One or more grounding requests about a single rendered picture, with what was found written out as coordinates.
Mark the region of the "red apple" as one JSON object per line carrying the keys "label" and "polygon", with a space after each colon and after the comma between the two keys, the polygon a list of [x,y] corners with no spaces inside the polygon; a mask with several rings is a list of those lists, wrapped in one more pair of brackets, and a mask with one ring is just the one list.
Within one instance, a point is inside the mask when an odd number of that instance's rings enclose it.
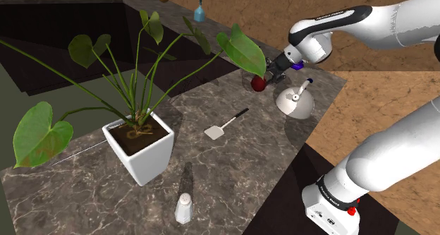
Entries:
{"label": "red apple", "polygon": [[260,77],[258,75],[254,75],[251,82],[251,87],[255,92],[261,92],[265,89],[267,85],[267,80],[265,77]]}

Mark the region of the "white salt shaker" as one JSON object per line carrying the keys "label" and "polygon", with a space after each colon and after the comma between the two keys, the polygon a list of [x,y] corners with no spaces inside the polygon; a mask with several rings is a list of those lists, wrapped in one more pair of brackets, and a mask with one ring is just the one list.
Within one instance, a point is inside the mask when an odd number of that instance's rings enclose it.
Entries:
{"label": "white salt shaker", "polygon": [[175,209],[176,221],[180,224],[188,223],[193,217],[193,201],[189,193],[182,193]]}

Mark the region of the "dark robot stand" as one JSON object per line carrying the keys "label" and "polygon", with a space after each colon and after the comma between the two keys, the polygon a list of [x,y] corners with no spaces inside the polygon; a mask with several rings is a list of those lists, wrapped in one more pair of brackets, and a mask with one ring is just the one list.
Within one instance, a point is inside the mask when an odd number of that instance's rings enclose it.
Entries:
{"label": "dark robot stand", "polygon": [[[328,235],[305,215],[301,192],[334,166],[304,144],[243,235]],[[360,198],[359,235],[395,235],[400,220],[366,194]]]}

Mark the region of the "light blue bottle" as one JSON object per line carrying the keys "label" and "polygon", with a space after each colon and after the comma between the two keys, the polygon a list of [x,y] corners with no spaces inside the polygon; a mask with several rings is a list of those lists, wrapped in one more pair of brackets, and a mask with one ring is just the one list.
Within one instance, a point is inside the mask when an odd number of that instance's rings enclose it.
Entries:
{"label": "light blue bottle", "polygon": [[202,0],[198,0],[198,7],[194,11],[194,21],[204,22],[205,12],[202,8]]}

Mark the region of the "green plant in white pot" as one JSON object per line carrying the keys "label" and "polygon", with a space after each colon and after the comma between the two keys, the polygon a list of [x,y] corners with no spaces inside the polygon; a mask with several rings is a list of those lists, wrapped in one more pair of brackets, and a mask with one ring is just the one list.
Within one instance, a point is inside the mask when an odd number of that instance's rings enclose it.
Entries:
{"label": "green plant in white pot", "polygon": [[[154,110],[170,91],[190,76],[195,75],[203,68],[210,65],[210,63],[212,63],[223,52],[226,53],[233,63],[238,65],[239,68],[244,71],[254,73],[260,78],[263,78],[266,73],[267,66],[262,50],[242,32],[237,23],[234,23],[231,28],[230,37],[225,32],[220,32],[216,36],[216,42],[221,47],[221,50],[216,53],[212,59],[174,83],[160,97],[156,104],[150,106],[153,80],[159,62],[163,58],[172,61],[176,60],[174,56],[171,56],[167,52],[169,52],[179,39],[187,36],[195,37],[197,43],[206,55],[209,55],[212,52],[210,43],[207,41],[207,38],[202,31],[198,28],[194,28],[191,25],[191,22],[183,16],[183,20],[190,30],[190,33],[179,34],[163,52],[156,52],[153,49],[145,48],[156,54],[157,59],[145,76],[140,104],[137,105],[136,87],[138,81],[138,59],[141,34],[145,31],[154,39],[157,45],[163,40],[164,36],[163,25],[161,24],[159,14],[156,11],[149,16],[145,10],[140,10],[140,17],[142,19],[142,28],[137,36],[135,72],[130,75],[129,85],[122,76],[110,49],[111,35],[100,35],[95,44],[92,43],[92,40],[88,35],[77,35],[68,45],[68,52],[71,59],[80,66],[88,68],[98,60],[108,71],[109,75],[113,78],[113,81],[109,80],[104,74],[102,76],[123,98],[130,112],[130,115],[127,116],[109,103],[105,102],[102,98],[84,88],[81,84],[78,84],[74,80],[58,72],[56,69],[48,66],[46,63],[23,50],[0,40],[0,44],[36,61],[104,105],[103,107],[83,107],[66,112],[53,126],[53,108],[50,103],[41,101],[31,107],[18,123],[13,135],[13,151],[16,159],[14,169],[19,167],[38,167],[64,151],[73,137],[72,125],[64,120],[68,115],[86,110],[101,109],[111,112],[121,118],[103,126],[102,132],[107,143],[111,146],[111,149],[123,163],[123,166],[128,170],[132,178],[139,186],[144,186],[167,168],[171,158],[175,133],[156,113],[154,113]],[[105,51],[108,51],[111,56],[120,82],[117,81],[109,67],[101,59],[101,55]],[[151,76],[151,78],[149,82],[148,96],[147,101],[144,104],[145,90],[147,89],[147,80],[149,76]]]}

